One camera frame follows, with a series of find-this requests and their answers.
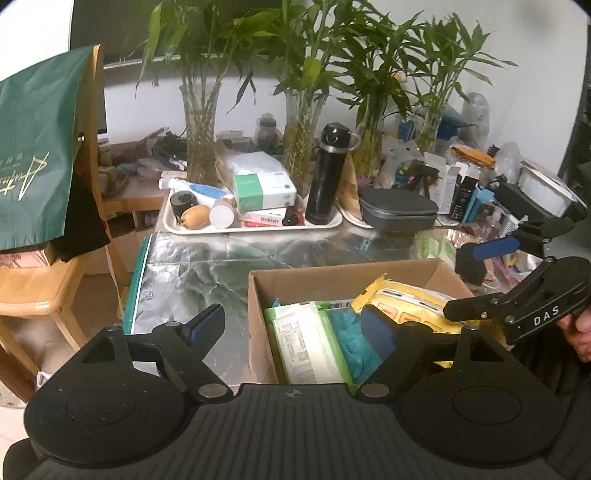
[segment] black cloth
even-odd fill
[[[83,180],[72,175],[64,235],[51,241],[57,257],[68,262],[109,243],[95,198]]]
[[[549,464],[569,480],[591,479],[591,365],[557,327],[520,342],[513,354],[560,400],[566,412]]]

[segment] clear plastic bag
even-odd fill
[[[503,145],[495,156],[495,175],[503,175],[507,183],[519,182],[521,166],[521,151],[515,142]]]
[[[470,103],[464,102],[462,117],[470,125],[462,127],[458,136],[466,145],[478,150],[486,151],[488,140],[491,106],[480,93],[468,93]]]

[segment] green bag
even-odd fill
[[[64,234],[91,52],[78,48],[0,82],[0,251]]]

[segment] tissue box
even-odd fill
[[[243,213],[289,207],[296,202],[296,187],[284,171],[234,175],[233,191]]]

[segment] green package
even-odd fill
[[[353,381],[326,312],[316,303],[266,309],[274,340],[290,384],[346,383]]]

